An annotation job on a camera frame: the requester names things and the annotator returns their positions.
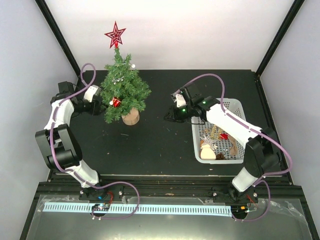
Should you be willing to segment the small green christmas tree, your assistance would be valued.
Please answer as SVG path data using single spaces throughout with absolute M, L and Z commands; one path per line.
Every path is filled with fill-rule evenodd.
M 122 116 L 129 114 L 132 108 L 139 111 L 140 119 L 140 112 L 146 108 L 146 99 L 152 91 L 147 82 L 142 80 L 131 60 L 130 54 L 123 57 L 120 49 L 115 48 L 114 63 L 105 66 L 107 75 L 101 83 L 101 97 L 107 106 L 104 114 L 104 120 L 107 124 L 123 121 Z M 110 105 L 113 97 L 122 101 L 119 107 Z

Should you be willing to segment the red glitter star ornament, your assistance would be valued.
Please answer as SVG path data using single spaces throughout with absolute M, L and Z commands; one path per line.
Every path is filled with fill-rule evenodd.
M 126 31 L 126 28 L 119 28 L 117 22 L 113 24 L 112 31 L 104 33 L 106 37 L 110 39 L 109 48 L 118 48 L 119 45 L 123 44 L 122 35 Z

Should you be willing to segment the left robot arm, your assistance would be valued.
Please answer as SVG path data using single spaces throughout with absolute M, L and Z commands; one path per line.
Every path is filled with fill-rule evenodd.
M 101 88 L 96 85 L 86 87 L 83 96 L 76 96 L 71 82 L 58 84 L 59 93 L 51 98 L 51 114 L 43 130 L 35 133 L 35 140 L 45 164 L 50 170 L 67 173 L 75 178 L 82 188 L 90 188 L 89 193 L 97 200 L 108 192 L 100 182 L 100 176 L 83 160 L 81 147 L 71 131 L 70 123 L 74 113 L 88 113 L 93 116 L 104 111 Z

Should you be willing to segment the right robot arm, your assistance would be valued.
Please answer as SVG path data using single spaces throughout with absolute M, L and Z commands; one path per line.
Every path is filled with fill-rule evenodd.
M 199 117 L 224 130 L 244 148 L 242 169 L 227 189 L 230 200 L 240 201 L 250 186 L 280 162 L 280 149 L 273 142 L 276 134 L 271 128 L 249 124 L 226 109 L 221 99 L 203 97 L 193 83 L 180 88 L 171 98 L 173 105 L 164 116 L 166 121 L 184 123 Z

